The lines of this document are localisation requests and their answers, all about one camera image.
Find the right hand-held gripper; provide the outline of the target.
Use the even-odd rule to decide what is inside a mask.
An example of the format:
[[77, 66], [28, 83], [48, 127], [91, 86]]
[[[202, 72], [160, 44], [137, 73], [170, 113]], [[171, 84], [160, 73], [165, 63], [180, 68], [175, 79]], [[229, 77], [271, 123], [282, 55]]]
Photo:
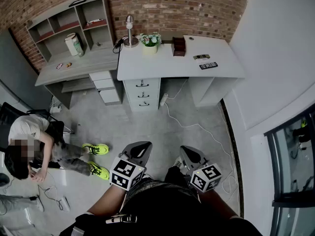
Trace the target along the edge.
[[[205, 164], [205, 154], [190, 146], [180, 146], [180, 154], [184, 165], [192, 168], [193, 164]], [[221, 180], [221, 169], [217, 163], [206, 165], [192, 172], [190, 185], [200, 192], [214, 189]]]

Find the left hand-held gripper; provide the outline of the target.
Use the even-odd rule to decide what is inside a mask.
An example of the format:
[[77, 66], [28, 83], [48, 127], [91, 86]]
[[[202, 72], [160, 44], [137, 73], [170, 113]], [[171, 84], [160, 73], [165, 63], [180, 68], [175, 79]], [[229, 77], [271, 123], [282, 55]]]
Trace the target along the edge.
[[137, 185], [144, 176], [151, 151], [152, 143], [148, 141], [127, 145], [124, 152], [114, 159], [110, 169], [110, 184], [126, 191]]

